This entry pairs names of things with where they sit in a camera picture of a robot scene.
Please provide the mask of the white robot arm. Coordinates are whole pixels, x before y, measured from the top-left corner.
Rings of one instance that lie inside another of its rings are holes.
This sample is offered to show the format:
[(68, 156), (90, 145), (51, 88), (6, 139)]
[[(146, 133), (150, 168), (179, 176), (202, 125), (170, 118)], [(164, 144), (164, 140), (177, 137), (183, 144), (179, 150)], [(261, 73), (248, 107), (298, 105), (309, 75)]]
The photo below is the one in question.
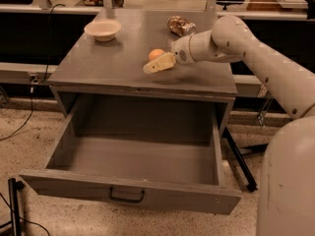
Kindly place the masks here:
[(235, 16), (173, 41), (143, 70), (151, 74), (203, 61), (244, 62), (291, 118), (264, 153), (256, 235), (315, 236), (315, 74), (260, 41)]

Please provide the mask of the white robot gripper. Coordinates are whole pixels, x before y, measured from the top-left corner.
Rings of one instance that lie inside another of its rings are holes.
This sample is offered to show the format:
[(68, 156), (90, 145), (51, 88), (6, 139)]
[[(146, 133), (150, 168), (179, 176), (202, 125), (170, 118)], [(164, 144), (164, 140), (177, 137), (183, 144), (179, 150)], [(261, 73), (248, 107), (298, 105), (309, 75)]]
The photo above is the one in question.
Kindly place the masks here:
[(189, 65), (195, 63), (190, 50), (190, 40), (192, 36), (184, 36), (170, 44), (170, 52), (162, 52), (156, 55), (151, 54), (149, 62), (143, 67), (146, 74), (171, 69), (176, 62), (180, 65)]

